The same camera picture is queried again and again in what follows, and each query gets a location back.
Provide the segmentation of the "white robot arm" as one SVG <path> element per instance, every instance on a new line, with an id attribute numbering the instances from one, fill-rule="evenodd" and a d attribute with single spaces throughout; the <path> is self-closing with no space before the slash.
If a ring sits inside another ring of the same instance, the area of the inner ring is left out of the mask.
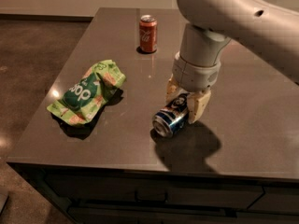
<path id="1" fill-rule="evenodd" d="M 199 120 L 233 39 L 281 74 L 299 80 L 299 14 L 263 0 L 177 0 L 185 25 L 166 99 L 187 91 L 189 122 Z"/>

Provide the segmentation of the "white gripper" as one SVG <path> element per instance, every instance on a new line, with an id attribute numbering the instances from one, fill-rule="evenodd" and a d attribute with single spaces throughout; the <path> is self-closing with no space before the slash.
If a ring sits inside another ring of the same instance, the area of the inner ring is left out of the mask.
<path id="1" fill-rule="evenodd" d="M 169 103 L 178 97 L 180 87 L 191 92 L 187 96 L 188 122 L 195 123 L 202 117 L 211 97 L 211 90 L 204 90 L 216 83 L 220 69 L 221 62 L 210 67 L 196 66 L 184 61 L 177 53 L 172 68 L 173 76 L 166 85 L 165 100 Z"/>

